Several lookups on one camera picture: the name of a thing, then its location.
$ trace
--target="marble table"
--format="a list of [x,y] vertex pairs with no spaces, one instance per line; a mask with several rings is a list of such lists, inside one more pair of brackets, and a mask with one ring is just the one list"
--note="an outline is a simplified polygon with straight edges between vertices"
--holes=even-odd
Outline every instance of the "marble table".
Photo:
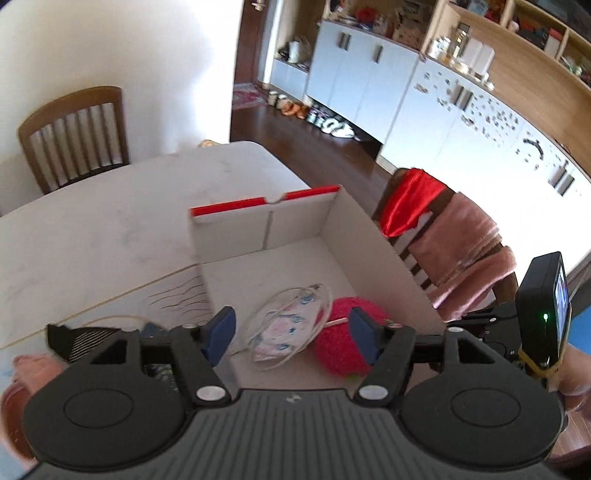
[[0,348],[195,263],[191,207],[307,185],[260,145],[144,160],[0,218]]

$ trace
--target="black fabric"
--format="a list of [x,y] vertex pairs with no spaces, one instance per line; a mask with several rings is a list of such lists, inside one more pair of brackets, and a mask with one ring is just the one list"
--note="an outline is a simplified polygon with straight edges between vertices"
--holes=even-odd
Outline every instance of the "black fabric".
[[47,344],[59,357],[72,364],[118,331],[118,328],[83,327],[71,329],[65,325],[47,325]]

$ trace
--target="silver screw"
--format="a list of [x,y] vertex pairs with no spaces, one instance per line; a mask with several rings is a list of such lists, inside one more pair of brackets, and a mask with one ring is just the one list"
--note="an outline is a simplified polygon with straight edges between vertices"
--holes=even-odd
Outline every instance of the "silver screw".
[[388,396],[388,390],[381,385],[365,385],[359,389],[359,396],[365,400],[383,400]]
[[197,398],[204,401],[217,401],[226,396],[226,391],[217,385],[208,385],[197,390]]

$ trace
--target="white box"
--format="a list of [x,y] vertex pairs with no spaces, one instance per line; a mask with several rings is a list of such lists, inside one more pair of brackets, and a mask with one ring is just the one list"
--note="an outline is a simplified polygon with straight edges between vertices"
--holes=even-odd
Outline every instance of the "white box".
[[[213,310],[232,306],[238,328],[275,293],[322,283],[335,298],[363,297],[420,333],[443,332],[408,268],[342,187],[291,192],[276,203],[257,198],[197,207],[190,230]],[[310,348],[266,372],[248,352],[230,362],[242,388],[350,387],[327,373]],[[430,376],[428,368],[418,370]]]

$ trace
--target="red cloth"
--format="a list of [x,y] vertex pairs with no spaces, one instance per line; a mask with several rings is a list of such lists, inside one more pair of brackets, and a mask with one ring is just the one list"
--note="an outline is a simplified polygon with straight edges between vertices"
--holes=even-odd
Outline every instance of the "red cloth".
[[424,170],[411,168],[386,204],[380,219],[382,233],[392,237],[415,228],[419,217],[428,212],[429,203],[445,187]]

